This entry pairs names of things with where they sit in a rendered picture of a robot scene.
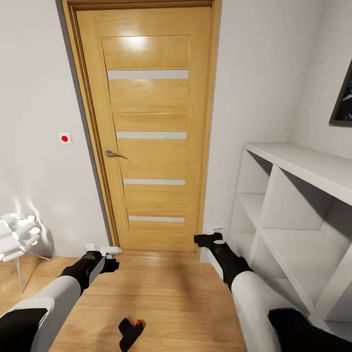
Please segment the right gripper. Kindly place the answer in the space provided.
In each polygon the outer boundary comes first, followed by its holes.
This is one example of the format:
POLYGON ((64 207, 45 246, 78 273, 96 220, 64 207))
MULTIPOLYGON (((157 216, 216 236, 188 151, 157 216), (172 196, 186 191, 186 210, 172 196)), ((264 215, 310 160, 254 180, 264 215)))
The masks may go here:
POLYGON ((222 239, 220 233, 215 233, 214 235, 194 235, 194 243, 198 243, 199 248, 201 247, 206 247, 207 244, 210 241, 210 239, 216 238, 216 239, 222 239))

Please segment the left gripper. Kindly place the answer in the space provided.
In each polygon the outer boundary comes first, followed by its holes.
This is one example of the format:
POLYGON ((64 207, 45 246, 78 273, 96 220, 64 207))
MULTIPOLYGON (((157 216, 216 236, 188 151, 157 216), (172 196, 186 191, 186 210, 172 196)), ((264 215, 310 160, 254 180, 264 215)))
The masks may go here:
POLYGON ((105 258, 104 269, 100 272, 100 274, 104 272, 114 272, 115 269, 119 269, 119 263, 116 262, 116 259, 105 258))

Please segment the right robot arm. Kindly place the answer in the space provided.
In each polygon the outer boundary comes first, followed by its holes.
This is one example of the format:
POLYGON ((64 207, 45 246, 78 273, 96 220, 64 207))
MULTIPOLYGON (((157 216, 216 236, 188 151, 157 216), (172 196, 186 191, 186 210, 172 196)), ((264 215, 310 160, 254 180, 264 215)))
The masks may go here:
POLYGON ((222 239, 222 223, 194 235, 236 300, 260 352, 352 352, 352 342, 314 326, 293 303, 269 287, 222 239), (214 230, 220 233, 213 234, 214 230))

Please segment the digital camera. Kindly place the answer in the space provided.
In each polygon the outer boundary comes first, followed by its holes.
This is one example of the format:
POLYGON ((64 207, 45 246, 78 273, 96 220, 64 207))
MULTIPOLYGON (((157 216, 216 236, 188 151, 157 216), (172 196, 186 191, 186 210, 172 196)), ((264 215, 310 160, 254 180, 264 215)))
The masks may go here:
POLYGON ((143 323, 139 319, 133 326, 127 318, 120 323, 118 328, 123 335, 119 342, 122 352, 127 352, 131 348, 144 329, 143 323))

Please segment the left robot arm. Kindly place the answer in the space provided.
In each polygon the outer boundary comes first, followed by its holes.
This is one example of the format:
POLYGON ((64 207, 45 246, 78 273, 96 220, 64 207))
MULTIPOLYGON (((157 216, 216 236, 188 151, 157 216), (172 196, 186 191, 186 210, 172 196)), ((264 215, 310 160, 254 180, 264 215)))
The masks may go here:
POLYGON ((119 269, 122 248, 87 251, 46 287, 0 316, 0 352, 48 352, 74 305, 98 275, 119 269))

